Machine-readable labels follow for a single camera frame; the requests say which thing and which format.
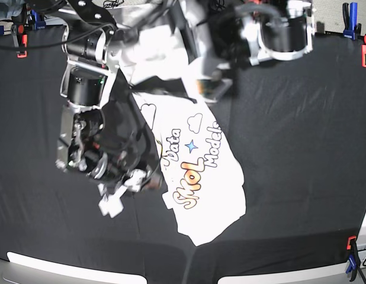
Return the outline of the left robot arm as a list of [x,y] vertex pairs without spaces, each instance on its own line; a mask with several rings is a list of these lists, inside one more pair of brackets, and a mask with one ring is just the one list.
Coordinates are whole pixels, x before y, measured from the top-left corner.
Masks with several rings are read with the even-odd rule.
[[211,13],[208,1],[179,1],[188,67],[187,97],[215,104],[232,86],[228,72],[313,50],[311,1],[241,1]]

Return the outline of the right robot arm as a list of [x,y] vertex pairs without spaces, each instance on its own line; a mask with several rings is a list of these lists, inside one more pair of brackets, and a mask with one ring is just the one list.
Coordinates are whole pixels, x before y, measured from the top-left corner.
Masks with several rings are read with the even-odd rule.
[[153,133],[120,69],[120,52],[137,31],[120,28],[92,1],[29,1],[28,6],[66,23],[60,44],[68,60],[60,86],[66,103],[56,167],[105,188],[159,189]]

